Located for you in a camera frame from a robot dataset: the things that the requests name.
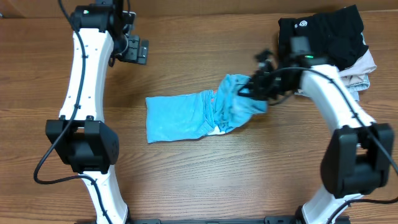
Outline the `light blue printed t-shirt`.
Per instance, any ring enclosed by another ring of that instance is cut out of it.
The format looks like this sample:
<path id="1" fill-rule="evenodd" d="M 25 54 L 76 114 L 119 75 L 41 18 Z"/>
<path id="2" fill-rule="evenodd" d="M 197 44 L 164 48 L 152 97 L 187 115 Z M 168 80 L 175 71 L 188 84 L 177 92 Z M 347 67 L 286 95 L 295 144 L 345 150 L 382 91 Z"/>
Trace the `light blue printed t-shirt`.
<path id="1" fill-rule="evenodd" d="M 146 98 L 147 142 L 200 139 L 222 135 L 267 112 L 265 101 L 238 95 L 247 75 L 227 74 L 217 90 Z"/>

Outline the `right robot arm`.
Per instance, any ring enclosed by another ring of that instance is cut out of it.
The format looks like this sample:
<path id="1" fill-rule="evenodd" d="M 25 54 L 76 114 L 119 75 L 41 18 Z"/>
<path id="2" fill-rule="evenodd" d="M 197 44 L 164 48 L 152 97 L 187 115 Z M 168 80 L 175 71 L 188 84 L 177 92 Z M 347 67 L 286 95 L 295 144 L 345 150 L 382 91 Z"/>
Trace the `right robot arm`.
<path id="1" fill-rule="evenodd" d="M 276 100 L 288 91 L 303 90 L 314 102 L 331 132 L 330 143 L 320 164 L 322 185 L 295 215 L 267 216 L 265 223 L 349 223 L 343 211 L 354 203 L 393 204 L 397 199 L 368 199 L 384 187 L 392 158 L 394 131 L 377 123 L 348 92 L 338 69 L 325 55 L 310 49 L 307 37 L 293 37 L 289 54 L 279 68 L 272 65 L 272 52 L 256 56 L 259 70 L 238 90 L 254 100 Z"/>

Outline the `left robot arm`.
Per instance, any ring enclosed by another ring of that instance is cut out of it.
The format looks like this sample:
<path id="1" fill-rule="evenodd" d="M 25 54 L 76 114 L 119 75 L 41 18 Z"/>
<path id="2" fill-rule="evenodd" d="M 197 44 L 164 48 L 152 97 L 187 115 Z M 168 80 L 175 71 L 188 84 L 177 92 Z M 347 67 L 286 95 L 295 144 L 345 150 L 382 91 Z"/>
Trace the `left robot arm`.
<path id="1" fill-rule="evenodd" d="M 64 15 L 73 29 L 70 81 L 58 119 L 46 122 L 52 145 L 37 164 L 34 180 L 50 185 L 81 179 L 96 210 L 95 223 L 132 223 L 116 178 L 119 138 L 104 122 L 104 86 L 115 61 L 145 65 L 149 42 L 131 33 L 136 13 L 129 1 L 95 1 Z M 73 176 L 39 179 L 52 151 L 70 165 Z"/>

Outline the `black folded garment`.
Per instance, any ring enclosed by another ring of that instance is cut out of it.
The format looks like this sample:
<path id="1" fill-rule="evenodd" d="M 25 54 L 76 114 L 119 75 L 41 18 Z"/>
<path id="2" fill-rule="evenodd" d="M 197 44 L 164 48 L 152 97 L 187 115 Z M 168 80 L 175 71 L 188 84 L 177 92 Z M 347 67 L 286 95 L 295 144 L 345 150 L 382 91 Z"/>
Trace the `black folded garment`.
<path id="1" fill-rule="evenodd" d="M 314 14 L 301 18 L 281 18 L 278 55 L 284 60 L 290 53 L 290 38 L 306 36 L 310 50 L 327 55 L 332 65 L 344 70 L 355 64 L 368 50 L 363 44 L 364 25 L 355 5 L 335 12 Z"/>

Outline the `beige folded garment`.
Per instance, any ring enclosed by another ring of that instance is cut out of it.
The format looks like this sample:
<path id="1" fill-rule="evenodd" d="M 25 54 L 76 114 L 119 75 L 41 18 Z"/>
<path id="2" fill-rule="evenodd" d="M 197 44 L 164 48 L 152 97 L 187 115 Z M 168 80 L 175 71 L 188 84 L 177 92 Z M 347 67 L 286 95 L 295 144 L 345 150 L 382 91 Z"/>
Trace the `beige folded garment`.
<path id="1" fill-rule="evenodd" d="M 346 86 L 348 83 L 347 78 L 350 76 L 358 76 L 372 73 L 377 69 L 377 65 L 374 63 L 373 56 L 371 55 L 370 51 L 367 50 L 366 53 L 357 59 L 353 66 L 338 72 L 340 76 L 340 80 Z"/>

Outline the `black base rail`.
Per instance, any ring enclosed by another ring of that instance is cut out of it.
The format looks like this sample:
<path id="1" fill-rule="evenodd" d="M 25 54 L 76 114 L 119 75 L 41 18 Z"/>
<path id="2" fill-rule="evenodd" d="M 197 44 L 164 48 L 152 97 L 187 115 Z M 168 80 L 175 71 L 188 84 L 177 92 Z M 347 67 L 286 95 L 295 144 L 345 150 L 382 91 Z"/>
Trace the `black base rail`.
<path id="1" fill-rule="evenodd" d="M 220 220 L 129 220 L 131 224 L 290 224 L 294 216 L 271 216 L 261 219 L 220 219 Z"/>

